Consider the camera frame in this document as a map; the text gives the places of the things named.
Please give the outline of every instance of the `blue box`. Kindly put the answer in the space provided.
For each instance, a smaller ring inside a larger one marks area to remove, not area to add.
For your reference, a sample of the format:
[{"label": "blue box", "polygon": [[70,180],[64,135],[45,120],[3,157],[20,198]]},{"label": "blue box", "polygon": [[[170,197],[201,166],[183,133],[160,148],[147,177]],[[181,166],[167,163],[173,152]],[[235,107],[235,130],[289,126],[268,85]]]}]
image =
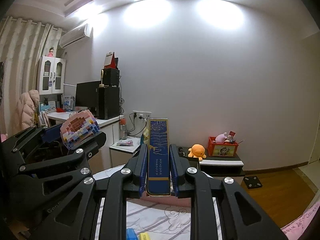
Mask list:
[{"label": "blue box", "polygon": [[150,119],[146,191],[151,196],[171,194],[168,119]]},{"label": "blue box", "polygon": [[132,228],[127,229],[127,240],[138,240],[137,235]]}]

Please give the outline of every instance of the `glass cabinet door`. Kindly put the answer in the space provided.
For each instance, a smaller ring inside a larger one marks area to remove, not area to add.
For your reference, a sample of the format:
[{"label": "glass cabinet door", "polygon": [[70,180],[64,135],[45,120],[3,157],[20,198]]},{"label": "glass cabinet door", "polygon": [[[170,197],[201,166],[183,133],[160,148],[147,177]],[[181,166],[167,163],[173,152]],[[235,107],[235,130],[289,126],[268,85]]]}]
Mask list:
[{"label": "glass cabinet door", "polygon": [[50,80],[50,67],[51,62],[47,60],[44,63],[44,71],[43,71],[43,80],[42,80],[42,90],[48,91],[49,90],[49,80]]},{"label": "glass cabinet door", "polygon": [[55,89],[60,90],[61,89],[61,75],[62,75],[62,63],[58,62],[55,72]]}]

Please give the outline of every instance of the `red basket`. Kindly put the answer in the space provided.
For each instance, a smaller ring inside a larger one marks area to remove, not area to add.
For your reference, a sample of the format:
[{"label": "red basket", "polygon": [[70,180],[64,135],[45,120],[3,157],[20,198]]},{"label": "red basket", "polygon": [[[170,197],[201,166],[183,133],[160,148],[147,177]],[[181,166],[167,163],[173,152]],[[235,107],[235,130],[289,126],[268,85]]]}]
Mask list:
[{"label": "red basket", "polygon": [[218,157],[234,157],[237,152],[238,143],[227,144],[227,143],[214,143],[215,137],[209,137],[208,142],[208,154],[209,156],[218,156]]}]

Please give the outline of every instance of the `baseboard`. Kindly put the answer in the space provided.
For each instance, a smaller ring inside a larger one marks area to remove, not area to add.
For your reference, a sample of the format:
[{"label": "baseboard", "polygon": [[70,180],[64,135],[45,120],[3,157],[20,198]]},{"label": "baseboard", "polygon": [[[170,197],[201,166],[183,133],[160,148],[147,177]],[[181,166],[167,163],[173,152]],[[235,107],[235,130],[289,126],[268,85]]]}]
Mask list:
[{"label": "baseboard", "polygon": [[271,168],[271,169],[262,169],[262,170],[250,170],[250,171],[244,171],[246,175],[251,175],[251,174],[261,174],[261,173],[270,173],[270,172],[276,172],[276,171],[285,171],[285,170],[291,170],[295,169],[304,165],[307,165],[308,162],[304,163],[298,163],[295,165],[291,166],[284,166],[284,167],[278,167],[278,168]]}]

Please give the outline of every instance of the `white drawer unit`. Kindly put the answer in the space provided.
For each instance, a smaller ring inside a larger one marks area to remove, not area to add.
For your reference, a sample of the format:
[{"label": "white drawer unit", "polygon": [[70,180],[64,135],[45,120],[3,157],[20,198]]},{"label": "white drawer unit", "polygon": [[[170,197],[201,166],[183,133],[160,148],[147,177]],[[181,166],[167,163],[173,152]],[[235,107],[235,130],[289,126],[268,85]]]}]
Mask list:
[{"label": "white drawer unit", "polygon": [[117,146],[116,143],[110,146],[110,158],[112,167],[127,164],[127,162],[139,151],[140,138],[128,137],[133,141],[133,146]]}]

